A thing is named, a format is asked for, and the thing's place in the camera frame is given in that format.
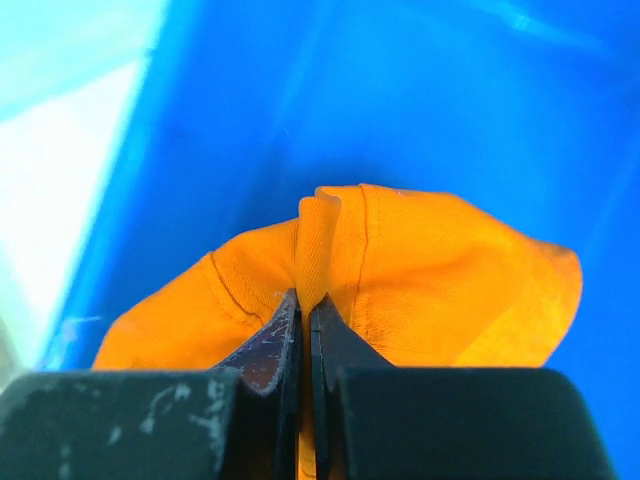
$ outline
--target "blue plastic bin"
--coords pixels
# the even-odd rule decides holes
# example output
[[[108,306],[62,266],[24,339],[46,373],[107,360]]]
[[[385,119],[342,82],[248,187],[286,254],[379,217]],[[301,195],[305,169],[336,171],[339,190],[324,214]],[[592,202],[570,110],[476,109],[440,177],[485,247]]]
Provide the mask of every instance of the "blue plastic bin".
[[[449,191],[575,249],[549,365],[640,478],[640,2],[174,2],[44,364],[318,185]]]

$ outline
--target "blue surface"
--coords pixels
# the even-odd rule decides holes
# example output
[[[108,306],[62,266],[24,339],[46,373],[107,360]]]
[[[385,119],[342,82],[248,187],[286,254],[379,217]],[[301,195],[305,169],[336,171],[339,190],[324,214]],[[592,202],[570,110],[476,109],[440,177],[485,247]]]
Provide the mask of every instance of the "blue surface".
[[[318,185],[450,191],[579,253],[549,364],[640,478],[639,53],[635,0],[175,2],[45,366]]]

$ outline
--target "orange cloth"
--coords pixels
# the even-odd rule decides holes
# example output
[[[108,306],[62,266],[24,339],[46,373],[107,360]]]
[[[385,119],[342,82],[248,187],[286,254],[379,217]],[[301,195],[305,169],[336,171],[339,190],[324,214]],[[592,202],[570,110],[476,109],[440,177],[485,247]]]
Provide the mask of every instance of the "orange cloth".
[[[268,322],[291,287],[305,338],[309,312],[329,293],[398,366],[540,366],[578,307],[573,252],[455,196],[325,187],[299,210],[234,238],[124,314],[95,368],[211,367]],[[312,438],[307,416],[302,478],[315,476]]]

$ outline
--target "orange shirt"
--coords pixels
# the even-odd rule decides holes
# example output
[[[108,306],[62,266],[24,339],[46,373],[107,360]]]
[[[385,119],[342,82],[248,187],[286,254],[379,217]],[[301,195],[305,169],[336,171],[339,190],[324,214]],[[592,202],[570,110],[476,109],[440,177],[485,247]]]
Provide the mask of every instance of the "orange shirt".
[[[209,368],[292,287],[307,339],[309,312],[329,293],[397,366],[540,366],[573,320],[582,276],[573,252],[453,195],[323,187],[297,219],[239,235],[125,313],[94,367]],[[307,414],[301,478],[315,476],[312,439]]]

